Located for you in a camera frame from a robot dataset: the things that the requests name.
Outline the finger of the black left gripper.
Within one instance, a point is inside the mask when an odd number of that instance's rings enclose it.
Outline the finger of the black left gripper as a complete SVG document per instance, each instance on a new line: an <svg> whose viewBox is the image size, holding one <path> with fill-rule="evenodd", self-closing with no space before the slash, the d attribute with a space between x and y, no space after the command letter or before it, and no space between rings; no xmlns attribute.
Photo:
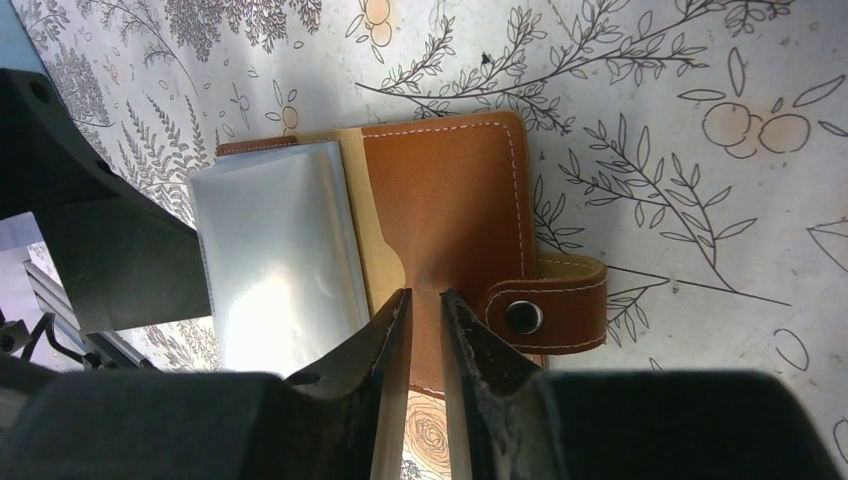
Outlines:
<svg viewBox="0 0 848 480"><path fill-rule="evenodd" d="M1 72L1 216L30 212L84 333L210 315L196 232L114 174L48 79Z"/></svg>

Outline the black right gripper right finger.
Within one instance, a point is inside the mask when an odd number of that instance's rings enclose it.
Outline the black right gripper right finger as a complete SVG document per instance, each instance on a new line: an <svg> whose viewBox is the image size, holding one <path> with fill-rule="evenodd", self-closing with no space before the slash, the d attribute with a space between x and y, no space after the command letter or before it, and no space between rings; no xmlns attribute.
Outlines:
<svg viewBox="0 0 848 480"><path fill-rule="evenodd" d="M748 370L546 371L441 296L456 479L836 479L806 410Z"/></svg>

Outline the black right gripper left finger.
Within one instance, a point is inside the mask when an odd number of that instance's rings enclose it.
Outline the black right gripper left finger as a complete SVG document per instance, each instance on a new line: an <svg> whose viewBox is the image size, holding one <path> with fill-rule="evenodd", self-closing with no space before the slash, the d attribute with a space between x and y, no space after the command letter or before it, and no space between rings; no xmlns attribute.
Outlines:
<svg viewBox="0 0 848 480"><path fill-rule="evenodd" d="M6 355L5 479L370 479L400 467L412 293L287 376L59 373Z"/></svg>

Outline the brown leather card holder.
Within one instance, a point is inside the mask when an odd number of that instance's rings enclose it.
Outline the brown leather card holder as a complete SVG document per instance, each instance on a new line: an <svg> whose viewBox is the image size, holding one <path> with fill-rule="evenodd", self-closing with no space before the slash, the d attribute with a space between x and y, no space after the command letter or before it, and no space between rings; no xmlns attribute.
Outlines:
<svg viewBox="0 0 848 480"><path fill-rule="evenodd" d="M412 292L409 386L444 395L442 292L542 363L601 345L606 266L541 252L520 117L233 142L189 189L220 361L289 376Z"/></svg>

